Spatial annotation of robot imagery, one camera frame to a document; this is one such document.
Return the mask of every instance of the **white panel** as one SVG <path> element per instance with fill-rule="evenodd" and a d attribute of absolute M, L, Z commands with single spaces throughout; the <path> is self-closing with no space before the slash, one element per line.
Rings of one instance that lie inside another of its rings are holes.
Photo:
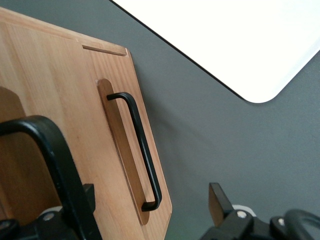
<path fill-rule="evenodd" d="M 253 103 L 274 98 L 320 50 L 319 0 L 114 2 Z"/>

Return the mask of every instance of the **black metal handle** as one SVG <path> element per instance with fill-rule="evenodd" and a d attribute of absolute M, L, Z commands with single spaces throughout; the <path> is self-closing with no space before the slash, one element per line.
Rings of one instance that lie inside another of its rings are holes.
<path fill-rule="evenodd" d="M 289 210 L 284 215 L 286 232 L 290 239 L 314 240 L 306 226 L 313 226 L 320 230 L 320 217 L 299 209 Z"/>
<path fill-rule="evenodd" d="M 154 195 L 154 201 L 143 203 L 141 209 L 143 212 L 156 210 L 159 207 L 160 202 L 162 200 L 162 194 L 161 194 L 161 189 L 159 186 L 157 174 L 155 171 L 154 163 L 151 158 L 149 146 L 147 143 L 144 128 L 142 126 L 136 101 L 134 97 L 127 92 L 118 92 L 118 93 L 109 94 L 106 96 L 106 98 L 108 100 L 124 99 L 129 108 L 135 134 L 139 142 L 143 161 L 145 164 L 146 171 L 148 173 L 148 177 L 149 177 L 153 195 Z"/>
<path fill-rule="evenodd" d="M 39 147 L 63 206 L 63 214 L 81 239 L 102 240 L 67 142 L 57 125 L 44 116 L 0 123 L 0 136 L 26 133 Z"/>

